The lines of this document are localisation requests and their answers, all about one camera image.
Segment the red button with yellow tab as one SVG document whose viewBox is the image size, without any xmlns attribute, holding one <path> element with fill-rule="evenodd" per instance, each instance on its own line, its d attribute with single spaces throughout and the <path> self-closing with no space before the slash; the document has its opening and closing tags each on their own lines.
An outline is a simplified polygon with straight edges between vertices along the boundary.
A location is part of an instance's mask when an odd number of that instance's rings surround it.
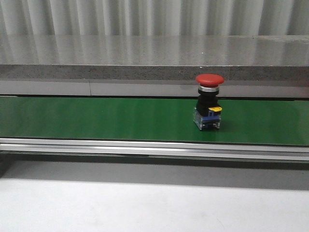
<svg viewBox="0 0 309 232">
<path fill-rule="evenodd" d="M 194 122 L 199 130 L 219 129 L 222 107 L 218 103 L 219 85 L 224 78 L 218 74 L 204 73 L 196 77 L 198 99 L 194 108 Z"/>
</svg>

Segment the white conveyor rear rail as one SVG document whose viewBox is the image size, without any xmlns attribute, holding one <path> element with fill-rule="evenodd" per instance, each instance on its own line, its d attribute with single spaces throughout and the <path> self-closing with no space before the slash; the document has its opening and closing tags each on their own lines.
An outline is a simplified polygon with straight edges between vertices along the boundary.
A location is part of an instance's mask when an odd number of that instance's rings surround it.
<svg viewBox="0 0 309 232">
<path fill-rule="evenodd" d="M 2 95 L 196 97 L 195 81 L 146 80 L 1 80 Z M 308 81 L 231 81 L 220 85 L 220 97 L 308 98 Z"/>
</svg>

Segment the white pleated curtain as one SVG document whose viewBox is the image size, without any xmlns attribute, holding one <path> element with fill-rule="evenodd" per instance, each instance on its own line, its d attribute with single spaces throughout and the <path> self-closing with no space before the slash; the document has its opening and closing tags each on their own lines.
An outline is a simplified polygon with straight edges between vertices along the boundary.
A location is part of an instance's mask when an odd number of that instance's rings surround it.
<svg viewBox="0 0 309 232">
<path fill-rule="evenodd" d="M 2 35 L 308 35 L 306 0 L 3 0 Z"/>
</svg>

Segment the grey stone counter slab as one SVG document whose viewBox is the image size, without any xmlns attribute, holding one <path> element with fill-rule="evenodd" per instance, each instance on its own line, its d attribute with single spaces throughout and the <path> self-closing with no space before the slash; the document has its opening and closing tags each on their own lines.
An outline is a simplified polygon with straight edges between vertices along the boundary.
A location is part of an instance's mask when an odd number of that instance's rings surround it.
<svg viewBox="0 0 309 232">
<path fill-rule="evenodd" d="M 1 79 L 306 82 L 308 36 L 11 35 L 0 38 Z"/>
</svg>

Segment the green conveyor belt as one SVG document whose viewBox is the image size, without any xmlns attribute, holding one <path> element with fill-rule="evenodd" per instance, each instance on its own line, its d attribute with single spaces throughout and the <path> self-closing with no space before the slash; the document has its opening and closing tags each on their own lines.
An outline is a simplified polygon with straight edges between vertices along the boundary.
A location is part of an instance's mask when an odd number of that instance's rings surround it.
<svg viewBox="0 0 309 232">
<path fill-rule="evenodd" d="M 308 101 L 223 100 L 221 126 L 200 131 L 195 99 L 0 99 L 1 137 L 308 145 Z"/>
</svg>

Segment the aluminium conveyor front rail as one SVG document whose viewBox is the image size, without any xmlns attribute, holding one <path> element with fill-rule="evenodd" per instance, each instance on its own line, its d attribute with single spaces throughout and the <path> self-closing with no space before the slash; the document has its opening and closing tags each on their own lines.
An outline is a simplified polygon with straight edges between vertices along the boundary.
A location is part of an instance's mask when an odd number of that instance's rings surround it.
<svg viewBox="0 0 309 232">
<path fill-rule="evenodd" d="M 308 161 L 307 146 L 1 138 L 3 152 Z"/>
</svg>

